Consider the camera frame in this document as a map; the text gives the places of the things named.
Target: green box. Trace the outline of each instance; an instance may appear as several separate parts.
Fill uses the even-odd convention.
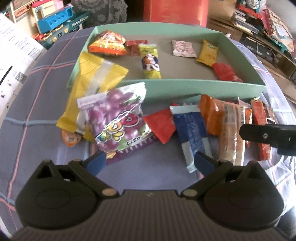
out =
[[[237,47],[221,32],[210,30],[199,26],[188,26],[172,23],[118,23],[101,25],[94,28],[89,36],[82,51],[88,51],[87,47],[93,42],[94,36],[104,30],[111,30],[120,33],[123,36],[133,35],[161,35],[172,40],[193,39],[193,42],[202,42],[206,39],[211,44],[219,47],[219,51],[228,60],[233,67],[235,73],[244,80],[244,83],[219,81],[219,80],[201,80],[201,79],[127,79],[125,78],[120,86],[137,82],[145,82],[147,88],[146,101],[156,102],[159,100],[176,100],[189,98],[194,101],[198,100],[198,95],[208,94],[215,98],[225,99],[237,96],[240,99],[249,99],[259,96],[266,88],[261,77],[258,75],[253,66],[245,58],[245,56],[237,49]],[[76,75],[79,72],[79,63],[75,67],[70,76],[68,86],[71,87]]]

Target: yellow wrapper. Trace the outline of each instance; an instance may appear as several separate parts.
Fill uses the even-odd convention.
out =
[[[94,141],[89,127],[85,126],[83,121],[84,115],[77,107],[77,99],[116,87],[126,76],[128,69],[93,54],[82,52],[79,58],[79,70],[66,110],[59,118],[57,126],[72,133],[79,133],[88,141]]]
[[[202,51],[200,52],[200,56],[196,61],[204,63],[208,66],[212,66],[214,63],[216,63],[218,50],[218,47],[211,45],[204,39]]]
[[[161,79],[156,44],[139,44],[146,79]]]

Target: blue and white snack package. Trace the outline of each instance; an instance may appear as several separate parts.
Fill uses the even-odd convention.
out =
[[[197,105],[170,106],[189,173],[196,171],[194,155],[201,151],[212,158],[205,121]]]

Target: screw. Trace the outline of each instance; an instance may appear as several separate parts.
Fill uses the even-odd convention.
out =
[[[195,197],[197,195],[197,191],[194,190],[194,189],[186,189],[184,192],[183,192],[183,195],[184,196],[187,196],[187,197]]]
[[[102,194],[104,196],[114,196],[117,193],[117,191],[113,188],[106,188],[102,191]]]

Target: gray tablecloth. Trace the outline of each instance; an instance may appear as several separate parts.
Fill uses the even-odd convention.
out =
[[[86,141],[81,141],[74,148],[67,147],[56,122],[64,112],[69,96],[67,81],[92,30],[87,28],[69,33],[53,45],[27,78],[0,129],[0,228],[7,235],[21,228],[15,200],[43,159],[66,164],[72,159],[85,159],[89,155],[89,143]],[[296,124],[295,116],[273,77],[248,49],[236,41],[233,43],[267,85],[262,98],[273,107],[279,122]],[[105,167],[98,177],[120,192],[129,188],[181,191],[196,182],[197,176],[187,172],[185,162],[161,156],[167,149],[177,157],[174,160],[178,157],[183,160],[181,148],[174,148],[176,141],[174,136],[164,146],[155,143],[145,151],[153,156],[143,159],[140,153],[135,153],[132,158]],[[295,158],[278,156],[274,150],[272,160],[261,161],[261,165],[285,201],[284,212],[288,211],[296,197]]]

